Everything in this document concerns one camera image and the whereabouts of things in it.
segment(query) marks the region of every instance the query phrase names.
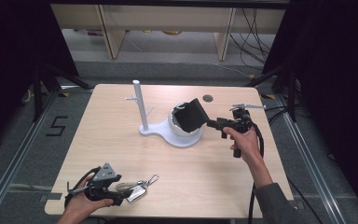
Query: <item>metal bar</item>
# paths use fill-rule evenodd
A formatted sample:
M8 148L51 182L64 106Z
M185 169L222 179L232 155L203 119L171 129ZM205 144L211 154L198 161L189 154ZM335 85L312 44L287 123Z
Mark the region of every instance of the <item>metal bar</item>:
M309 7L314 0L307 2L294 2L290 0L48 0L49 4L75 4L75 5L116 5L116 6L149 6L149 7L246 7L287 9L289 7Z
M286 106L286 102L281 95L278 95L277 99L280 106ZM321 196L322 202L324 203L324 207L326 208L331 221L333 223L347 223L344 216L342 216L342 213L338 207L338 203L334 198L330 188L327 186L327 183L325 182L315 159L312 157L312 153L310 152L307 143L305 142L300 130L298 129L297 124L292 122L290 115L287 113L284 113L283 117L290 130L290 133L295 139L298 151L300 152L301 157L306 164L306 167L310 173L310 177L312 178L312 181L318 190L319 195Z
M59 93L93 93L94 89L83 89L79 86L61 86Z
M145 105L144 105L144 97L142 96L141 90L141 83L138 80L133 80L133 88L135 89L136 94L136 102L138 103L139 112L141 113L141 120L143 129L145 131L149 130L149 125L147 123L147 117L145 112Z
M45 102L46 109L42 112L39 116L39 119L31 125L30 130L25 135L24 140L22 141L19 149L16 152L16 155L10 162L10 165L7 167L4 175L0 179L0 204L4 200L7 190L10 188L10 184L14 179L17 172L20 170L22 162L24 161L25 157L28 154L28 151L34 142L40 126L43 124L44 119L48 113L48 109L52 105L52 102L57 98L58 93L52 92L49 96L47 101Z

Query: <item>white stand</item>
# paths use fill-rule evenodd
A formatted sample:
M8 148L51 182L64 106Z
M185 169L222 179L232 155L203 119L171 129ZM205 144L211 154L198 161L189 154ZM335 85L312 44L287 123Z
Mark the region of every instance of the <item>white stand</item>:
M143 136L158 135L164 138L173 147L186 148L194 146L202 137L202 128L192 133L187 133L172 123L172 112L169 116L158 124L147 123L145 113L144 99L142 96L141 85L138 80L133 80L136 97L126 98L126 100L135 100L141 114L142 125L139 127L139 133Z

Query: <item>hand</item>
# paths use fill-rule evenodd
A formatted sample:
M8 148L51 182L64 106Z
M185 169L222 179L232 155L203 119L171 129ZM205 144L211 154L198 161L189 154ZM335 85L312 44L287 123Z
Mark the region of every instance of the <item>hand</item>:
M92 178L92 176L88 176L84 179L79 188L83 188L86 186L86 183ZM72 223L80 223L87 217L89 217L93 212L95 212L99 208L108 207L113 203L112 199L103 199L100 201L90 201L84 192L78 193L74 195L66 205L65 211L58 221L58 223L72 224Z
M238 133L232 128L224 128L223 132L230 135L230 139L235 140L235 144L230 149L240 149L242 159L248 164L257 189L272 184L269 170L261 157L258 148L257 134L252 127L246 133Z
M239 149L244 161L252 162L255 158L261 158L258 147L257 134L255 128L252 127L246 133L238 133L232 128L224 128L223 132L230 135L230 139L235 141L235 144L230 149Z

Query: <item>sleeve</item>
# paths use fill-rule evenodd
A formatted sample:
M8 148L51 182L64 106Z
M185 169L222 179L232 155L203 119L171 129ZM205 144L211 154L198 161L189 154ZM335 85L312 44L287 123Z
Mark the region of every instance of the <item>sleeve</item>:
M301 214L287 201L277 183L255 190L263 218L268 224L307 223Z

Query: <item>black panel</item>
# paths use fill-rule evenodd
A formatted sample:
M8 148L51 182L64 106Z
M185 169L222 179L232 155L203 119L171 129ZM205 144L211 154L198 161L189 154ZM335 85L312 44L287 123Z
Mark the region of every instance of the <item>black panel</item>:
M33 71L41 63L78 76L48 3L0 0L0 132L21 104L33 81Z
M289 5L306 7L313 0L48 0L54 4L119 5L119 6L165 6L165 7L247 7L288 8Z
M329 8L301 86L309 111L358 196L358 3Z

